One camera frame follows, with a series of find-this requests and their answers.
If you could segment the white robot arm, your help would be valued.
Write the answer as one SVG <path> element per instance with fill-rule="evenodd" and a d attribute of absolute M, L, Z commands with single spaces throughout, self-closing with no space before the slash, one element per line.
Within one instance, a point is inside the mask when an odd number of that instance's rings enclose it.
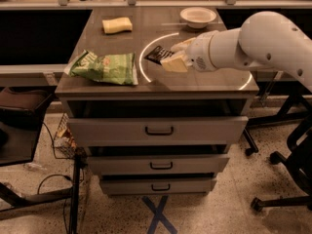
<path fill-rule="evenodd" d="M 290 19 L 275 12 L 259 12 L 241 27 L 209 31 L 171 47 L 161 60 L 170 72 L 221 68 L 283 71 L 312 92 L 312 39 Z"/>

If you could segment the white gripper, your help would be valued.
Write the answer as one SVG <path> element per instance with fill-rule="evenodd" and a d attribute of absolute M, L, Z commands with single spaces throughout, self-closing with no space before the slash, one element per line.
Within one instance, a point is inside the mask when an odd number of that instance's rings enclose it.
<path fill-rule="evenodd" d="M 187 72 L 192 66 L 197 71 L 215 71 L 215 66 L 210 57 L 210 45 L 217 30 L 205 32 L 196 38 L 189 38 L 171 46 L 171 57 L 161 60 L 162 67 L 169 72 Z"/>

